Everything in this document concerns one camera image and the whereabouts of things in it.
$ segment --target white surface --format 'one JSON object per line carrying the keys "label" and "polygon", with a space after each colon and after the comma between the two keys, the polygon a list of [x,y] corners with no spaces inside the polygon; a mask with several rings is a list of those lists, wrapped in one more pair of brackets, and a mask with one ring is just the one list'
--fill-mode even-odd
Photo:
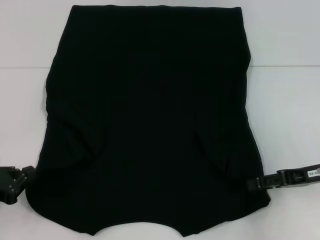
{"label": "white surface", "polygon": [[[78,5],[240,6],[257,65],[320,65],[317,0],[0,0],[0,166],[36,165],[46,129],[44,85],[70,8]],[[250,67],[247,110],[266,174],[320,163],[320,67]],[[320,184],[273,189],[271,203],[189,240],[319,240]],[[0,240],[89,240],[34,212],[24,193],[0,203]],[[97,240],[182,240],[174,229],[131,223]]]}
{"label": "white surface", "polygon": [[50,67],[72,5],[242,7],[254,66],[320,65],[318,0],[1,0],[0,66]]}

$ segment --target black shorts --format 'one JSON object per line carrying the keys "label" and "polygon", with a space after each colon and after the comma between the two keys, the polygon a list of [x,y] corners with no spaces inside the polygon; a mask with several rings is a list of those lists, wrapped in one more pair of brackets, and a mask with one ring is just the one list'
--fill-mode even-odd
{"label": "black shorts", "polygon": [[74,6],[46,81],[31,207],[94,235],[126,223],[183,236],[268,205],[245,109],[241,8]]}

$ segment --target black fabric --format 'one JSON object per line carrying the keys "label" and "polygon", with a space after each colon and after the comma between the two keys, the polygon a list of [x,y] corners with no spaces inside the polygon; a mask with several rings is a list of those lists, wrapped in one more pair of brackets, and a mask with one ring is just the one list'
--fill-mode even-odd
{"label": "black fabric", "polygon": [[74,6],[46,82],[31,207],[94,235],[125,223],[183,236],[268,205],[245,109],[241,8]]}

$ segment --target white background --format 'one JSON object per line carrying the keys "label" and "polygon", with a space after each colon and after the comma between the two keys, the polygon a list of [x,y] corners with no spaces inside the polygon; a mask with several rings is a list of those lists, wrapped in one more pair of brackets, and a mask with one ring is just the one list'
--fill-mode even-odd
{"label": "white background", "polygon": [[[266,174],[320,164],[320,1],[0,0],[0,166],[35,166],[46,129],[45,81],[72,5],[242,7],[252,60],[247,111]],[[269,190],[271,203],[189,240],[319,240],[320,184]],[[28,205],[0,203],[1,240],[88,240]],[[174,229],[131,223],[97,240],[181,240]]]}

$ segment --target black garment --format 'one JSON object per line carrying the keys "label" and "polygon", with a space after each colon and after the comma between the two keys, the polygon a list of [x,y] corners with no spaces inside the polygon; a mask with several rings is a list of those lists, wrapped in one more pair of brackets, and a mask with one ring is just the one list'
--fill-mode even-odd
{"label": "black garment", "polygon": [[32,208],[94,235],[151,222],[183,236],[268,205],[248,124],[241,8],[74,6],[46,82]]}

